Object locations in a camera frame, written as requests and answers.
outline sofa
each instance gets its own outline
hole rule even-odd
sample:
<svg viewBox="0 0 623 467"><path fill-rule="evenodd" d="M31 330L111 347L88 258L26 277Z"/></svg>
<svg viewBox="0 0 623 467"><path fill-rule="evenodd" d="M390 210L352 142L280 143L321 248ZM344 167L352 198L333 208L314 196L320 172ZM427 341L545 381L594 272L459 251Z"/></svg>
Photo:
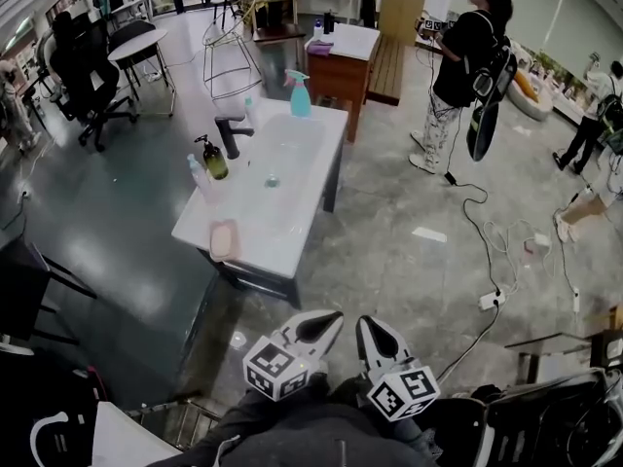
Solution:
<svg viewBox="0 0 623 467"><path fill-rule="evenodd" d="M552 100L552 91L550 88L539 78L534 75L529 75L525 71L522 74L528 76L530 83L537 92L538 102L535 102L531 98L528 98L522 92L517 82L511 82L508 87L508 98L515 104L520 111L527 114L531 118L537 121L545 121L554 110L554 101Z"/></svg>

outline white sneaker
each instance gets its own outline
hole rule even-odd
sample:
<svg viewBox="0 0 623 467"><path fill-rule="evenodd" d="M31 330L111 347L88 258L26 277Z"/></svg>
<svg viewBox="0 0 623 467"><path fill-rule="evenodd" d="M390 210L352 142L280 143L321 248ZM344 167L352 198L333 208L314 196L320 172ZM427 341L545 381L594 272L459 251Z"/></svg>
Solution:
<svg viewBox="0 0 623 467"><path fill-rule="evenodd" d="M424 156L422 154L410 154L409 155L409 162L415 166L416 168L421 169L422 171L425 171L428 174L434 175L435 171L433 169L430 169L427 165L426 165L426 161L424 160Z"/></svg>
<svg viewBox="0 0 623 467"><path fill-rule="evenodd" d="M416 142L420 148L424 151L424 134L419 131L418 129L414 129L411 133L409 133L411 135L411 138L413 138L413 141Z"/></svg>
<svg viewBox="0 0 623 467"><path fill-rule="evenodd" d="M37 131L34 135L32 135L32 138L28 140L28 150L31 151L37 147L39 140L41 140L41 131Z"/></svg>
<svg viewBox="0 0 623 467"><path fill-rule="evenodd" d="M554 216L554 220L556 220L556 232L558 233L558 238L562 242L568 241L568 230L570 228L569 224L563 220L560 213L557 213Z"/></svg>

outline black backpack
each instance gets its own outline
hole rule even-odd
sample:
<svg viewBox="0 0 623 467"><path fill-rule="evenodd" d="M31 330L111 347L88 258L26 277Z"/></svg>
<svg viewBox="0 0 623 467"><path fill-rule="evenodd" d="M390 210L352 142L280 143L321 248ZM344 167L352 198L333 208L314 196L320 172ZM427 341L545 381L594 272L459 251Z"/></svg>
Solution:
<svg viewBox="0 0 623 467"><path fill-rule="evenodd" d="M610 146L614 154L623 154L623 101L622 96L616 94L614 80L612 93L602 99L597 107L597 119L603 130L604 142Z"/></svg>
<svg viewBox="0 0 623 467"><path fill-rule="evenodd" d="M485 65L469 74L471 85L476 98L484 104L499 102L506 95L510 83L517 73L517 58L511 52L510 40L504 36L501 40L495 37L495 29L491 20L480 12L475 12L483 18L491 28L494 45L490 58Z"/></svg>
<svg viewBox="0 0 623 467"><path fill-rule="evenodd" d="M506 36L498 40L489 18L481 13L476 14L489 23L495 40L491 54L484 61L485 65L471 74L468 73L473 92L482 102L474 110L467 132L469 154L473 160L479 161L487 154L494 139L499 102L515 78L517 58L511 51L510 40Z"/></svg>

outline paper on floor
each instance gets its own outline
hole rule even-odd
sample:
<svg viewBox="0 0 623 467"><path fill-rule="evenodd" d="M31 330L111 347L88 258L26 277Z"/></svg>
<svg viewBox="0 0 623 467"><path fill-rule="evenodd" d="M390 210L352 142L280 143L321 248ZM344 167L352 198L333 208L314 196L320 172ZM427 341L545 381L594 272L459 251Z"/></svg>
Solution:
<svg viewBox="0 0 623 467"><path fill-rule="evenodd" d="M429 238L430 240L436 240L437 242L443 242L444 244L448 241L448 238L444 233L436 232L435 230L426 229L424 227L417 227L412 231L412 234L423 238Z"/></svg>

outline purple cloth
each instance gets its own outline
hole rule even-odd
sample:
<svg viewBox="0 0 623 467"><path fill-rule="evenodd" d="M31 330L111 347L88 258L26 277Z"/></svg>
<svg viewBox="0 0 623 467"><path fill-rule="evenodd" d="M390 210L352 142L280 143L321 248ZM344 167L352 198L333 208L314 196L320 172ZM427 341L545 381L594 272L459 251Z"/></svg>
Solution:
<svg viewBox="0 0 623 467"><path fill-rule="evenodd" d="M329 54L331 53L332 48L333 48L332 43L311 42L308 45L308 54L321 55L323 57L328 57Z"/></svg>

